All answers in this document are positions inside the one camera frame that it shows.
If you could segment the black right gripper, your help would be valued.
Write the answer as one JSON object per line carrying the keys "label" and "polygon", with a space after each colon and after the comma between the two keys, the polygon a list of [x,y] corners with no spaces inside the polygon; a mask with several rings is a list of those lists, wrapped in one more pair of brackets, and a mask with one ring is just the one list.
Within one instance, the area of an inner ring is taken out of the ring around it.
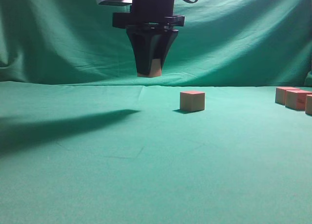
{"label": "black right gripper", "polygon": [[[112,26],[121,29],[130,25],[149,23],[183,26],[185,17],[174,15],[173,8],[174,0],[132,0],[130,12],[113,13]],[[152,59],[159,59],[160,67],[163,68],[178,32],[178,30],[164,30],[159,36],[150,31],[127,31],[135,56],[137,73],[148,75]]]}

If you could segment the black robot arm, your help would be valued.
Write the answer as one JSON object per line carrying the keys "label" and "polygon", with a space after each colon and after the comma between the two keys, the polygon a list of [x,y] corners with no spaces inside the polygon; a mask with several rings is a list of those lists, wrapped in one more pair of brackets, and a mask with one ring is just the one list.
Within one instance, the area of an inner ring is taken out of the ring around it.
{"label": "black robot arm", "polygon": [[184,25],[173,15],[175,0],[132,0],[128,13],[113,13],[112,26],[126,30],[139,77],[159,77],[171,45]]}

